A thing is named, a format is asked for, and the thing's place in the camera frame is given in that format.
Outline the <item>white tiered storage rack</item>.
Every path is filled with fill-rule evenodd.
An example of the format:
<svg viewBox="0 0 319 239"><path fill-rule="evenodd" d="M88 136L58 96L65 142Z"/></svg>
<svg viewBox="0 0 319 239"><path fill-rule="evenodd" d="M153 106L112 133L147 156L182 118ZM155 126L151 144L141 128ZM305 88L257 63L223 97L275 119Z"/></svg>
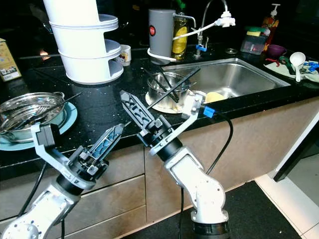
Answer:
<svg viewBox="0 0 319 239"><path fill-rule="evenodd" d="M121 45L104 37L118 18L99 14L97 0L43 0L66 76L84 85L105 84L124 69L116 58Z"/></svg>

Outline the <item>yellow carton box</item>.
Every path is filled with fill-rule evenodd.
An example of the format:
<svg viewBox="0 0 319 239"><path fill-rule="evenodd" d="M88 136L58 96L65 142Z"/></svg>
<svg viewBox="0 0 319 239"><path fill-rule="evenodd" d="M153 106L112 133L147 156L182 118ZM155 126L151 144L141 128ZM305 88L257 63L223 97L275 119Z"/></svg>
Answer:
<svg viewBox="0 0 319 239"><path fill-rule="evenodd" d="M4 39L0 39L0 76L3 81L22 77L16 62Z"/></svg>

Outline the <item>beige cabinet door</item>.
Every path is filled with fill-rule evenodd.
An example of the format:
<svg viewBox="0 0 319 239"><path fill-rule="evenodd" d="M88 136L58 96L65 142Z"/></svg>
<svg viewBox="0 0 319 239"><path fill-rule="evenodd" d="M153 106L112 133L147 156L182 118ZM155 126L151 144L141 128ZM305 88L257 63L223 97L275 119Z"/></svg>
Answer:
<svg viewBox="0 0 319 239"><path fill-rule="evenodd" d="M228 190L273 171L318 112L319 97L314 97L233 119L233 136L223 155L219 151L229 135L225 121L187 130L178 139L205 169L217 160L210 175Z"/></svg>

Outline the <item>light blue plate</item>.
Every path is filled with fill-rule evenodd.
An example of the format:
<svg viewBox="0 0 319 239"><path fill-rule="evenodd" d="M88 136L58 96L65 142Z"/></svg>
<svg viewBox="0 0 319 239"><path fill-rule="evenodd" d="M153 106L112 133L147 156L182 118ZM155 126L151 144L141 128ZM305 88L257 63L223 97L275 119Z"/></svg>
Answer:
<svg viewBox="0 0 319 239"><path fill-rule="evenodd" d="M64 134L67 130L69 130L78 117L78 110L72 103L66 103L64 109L67 113L67 117L66 121L61 126L59 126L60 134ZM32 141L25 143L14 143L9 142L2 137L0 138L1 151L19 151L33 147L34 143Z"/></svg>

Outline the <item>steel two-handled pot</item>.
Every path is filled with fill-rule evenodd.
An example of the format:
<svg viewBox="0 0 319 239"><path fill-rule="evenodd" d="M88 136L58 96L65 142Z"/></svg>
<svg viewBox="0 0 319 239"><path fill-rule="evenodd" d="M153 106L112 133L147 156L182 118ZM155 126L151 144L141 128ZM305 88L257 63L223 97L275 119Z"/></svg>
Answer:
<svg viewBox="0 0 319 239"><path fill-rule="evenodd" d="M22 127L18 125L31 117L57 105L65 99L64 93L28 93L23 94L0 104L1 132L0 136L9 142L26 143L32 142L30 125L33 123L56 124L62 126L66 121L67 113L65 105L60 105L47 114L34 119L31 123Z"/></svg>

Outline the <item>black floor mat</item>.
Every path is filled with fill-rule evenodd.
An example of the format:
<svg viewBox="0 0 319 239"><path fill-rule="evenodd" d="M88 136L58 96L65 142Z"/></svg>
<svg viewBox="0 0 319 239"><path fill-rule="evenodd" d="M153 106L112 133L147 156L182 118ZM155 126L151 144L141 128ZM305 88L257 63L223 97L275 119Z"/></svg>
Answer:
<svg viewBox="0 0 319 239"><path fill-rule="evenodd" d="M302 239L255 181L226 193L231 239ZM122 239L178 239L174 215Z"/></svg>

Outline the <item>steel faucet with blue clip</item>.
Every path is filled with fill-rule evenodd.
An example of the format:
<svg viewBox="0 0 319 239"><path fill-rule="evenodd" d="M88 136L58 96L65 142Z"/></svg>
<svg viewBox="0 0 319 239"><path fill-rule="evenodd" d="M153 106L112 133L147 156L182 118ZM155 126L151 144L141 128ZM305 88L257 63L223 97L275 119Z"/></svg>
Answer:
<svg viewBox="0 0 319 239"><path fill-rule="evenodd" d="M204 28L204 25L205 25L207 11L208 11L208 9L210 7L210 4L213 1L214 0L208 0L208 2L206 3L206 5L204 7L204 12L203 12L203 15L202 15L202 18L201 18L201 25L199 27L200 32L197 34L196 53L194 54L194 56L196 58L201 57L201 53L207 50L205 44L203 43L203 38L204 38L203 37L203 31L204 31L203 28Z"/></svg>

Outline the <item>steel bowl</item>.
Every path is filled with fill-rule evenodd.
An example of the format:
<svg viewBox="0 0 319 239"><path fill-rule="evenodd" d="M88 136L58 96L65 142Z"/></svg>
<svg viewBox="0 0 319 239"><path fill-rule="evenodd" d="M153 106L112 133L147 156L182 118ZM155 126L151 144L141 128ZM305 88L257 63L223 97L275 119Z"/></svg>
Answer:
<svg viewBox="0 0 319 239"><path fill-rule="evenodd" d="M158 98L165 95L165 92L175 86L178 82L182 81L184 77L180 74L173 72L153 73L148 79L148 94L151 99L151 104L156 102ZM176 101L171 96L167 96L157 103L156 107L164 109L177 109L184 104L184 98L187 95L187 90L190 89L191 82L189 80L183 82L176 88L172 96L176 96Z"/></svg>

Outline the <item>white cartoon mug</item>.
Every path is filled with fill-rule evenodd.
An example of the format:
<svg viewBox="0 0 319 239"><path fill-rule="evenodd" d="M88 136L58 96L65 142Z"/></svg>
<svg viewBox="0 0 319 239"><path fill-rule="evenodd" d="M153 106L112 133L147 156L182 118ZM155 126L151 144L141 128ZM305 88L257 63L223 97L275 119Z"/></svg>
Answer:
<svg viewBox="0 0 319 239"><path fill-rule="evenodd" d="M121 51L116 59L122 66L130 66L131 63L131 47L129 45L121 45Z"/></svg>

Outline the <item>stainless steel sink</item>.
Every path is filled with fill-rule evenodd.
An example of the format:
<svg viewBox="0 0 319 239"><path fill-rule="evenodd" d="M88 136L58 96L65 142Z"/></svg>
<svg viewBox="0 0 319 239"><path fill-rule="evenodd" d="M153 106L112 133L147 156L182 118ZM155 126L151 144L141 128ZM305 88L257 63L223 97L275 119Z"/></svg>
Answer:
<svg viewBox="0 0 319 239"><path fill-rule="evenodd" d="M162 69L185 76L194 68L200 68L200 71L190 78L194 82L193 91L219 93L226 98L290 85L239 58L164 66Z"/></svg>

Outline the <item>clear plastic container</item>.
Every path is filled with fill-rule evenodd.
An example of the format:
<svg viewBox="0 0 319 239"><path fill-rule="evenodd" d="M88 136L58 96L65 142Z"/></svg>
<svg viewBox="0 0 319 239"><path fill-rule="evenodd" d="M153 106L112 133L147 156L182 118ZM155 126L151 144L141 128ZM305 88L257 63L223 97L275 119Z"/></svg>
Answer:
<svg viewBox="0 0 319 239"><path fill-rule="evenodd" d="M262 54L267 36L261 31L248 31L242 41L241 52L247 54Z"/></svg>

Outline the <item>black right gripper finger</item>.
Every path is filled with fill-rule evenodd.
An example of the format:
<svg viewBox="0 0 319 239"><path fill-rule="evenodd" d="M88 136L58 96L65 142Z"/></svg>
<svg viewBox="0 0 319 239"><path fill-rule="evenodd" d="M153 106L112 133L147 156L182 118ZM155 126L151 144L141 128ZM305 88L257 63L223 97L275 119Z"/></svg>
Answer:
<svg viewBox="0 0 319 239"><path fill-rule="evenodd" d="M141 129L139 137L149 137L150 132L147 130L147 125L150 123L150 112L145 105L135 96L126 91L120 90L119 95L123 108L129 114L132 121Z"/></svg>
<svg viewBox="0 0 319 239"><path fill-rule="evenodd" d="M141 103L139 98L133 94L121 90L121 103L127 114L132 118L132 121L134 121L141 130L161 129L161 121L158 121L144 104Z"/></svg>

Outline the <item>red label pump bottle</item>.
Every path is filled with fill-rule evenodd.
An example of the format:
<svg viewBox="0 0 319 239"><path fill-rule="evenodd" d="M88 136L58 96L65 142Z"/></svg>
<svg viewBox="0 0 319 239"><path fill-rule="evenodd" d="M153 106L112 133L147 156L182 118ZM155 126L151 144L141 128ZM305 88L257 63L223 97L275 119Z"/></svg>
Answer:
<svg viewBox="0 0 319 239"><path fill-rule="evenodd" d="M271 11L270 16L267 18L264 18L264 21L262 23L262 27L265 29L264 35L266 36L265 46L264 50L267 50L268 46L271 44L271 41L273 40L274 31L277 29L279 20L276 18L278 12L277 8L280 6L279 3L273 3L274 6L273 11Z"/></svg>

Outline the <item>yellow liquid bottle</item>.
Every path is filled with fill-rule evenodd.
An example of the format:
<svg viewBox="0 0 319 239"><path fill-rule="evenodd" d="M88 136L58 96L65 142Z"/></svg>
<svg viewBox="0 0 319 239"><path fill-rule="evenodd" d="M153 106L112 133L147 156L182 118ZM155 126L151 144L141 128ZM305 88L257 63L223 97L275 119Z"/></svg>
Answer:
<svg viewBox="0 0 319 239"><path fill-rule="evenodd" d="M177 5L175 13L184 14L185 4L182 2L182 0L175 0L175 2ZM187 34L189 32L187 27L188 22L189 22L188 18L185 18L185 17L174 18L174 28L173 28L174 37ZM187 38L174 39L172 43L171 56L177 59L178 61L182 61L184 59L186 46L187 46Z"/></svg>

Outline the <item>purple cup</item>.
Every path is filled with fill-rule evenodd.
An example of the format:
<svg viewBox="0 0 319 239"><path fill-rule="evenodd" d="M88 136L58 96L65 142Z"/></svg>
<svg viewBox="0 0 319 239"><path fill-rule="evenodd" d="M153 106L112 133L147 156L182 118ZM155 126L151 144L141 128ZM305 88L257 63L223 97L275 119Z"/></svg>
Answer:
<svg viewBox="0 0 319 239"><path fill-rule="evenodd" d="M280 45L268 45L265 52L268 58L278 59L287 52L287 49Z"/></svg>

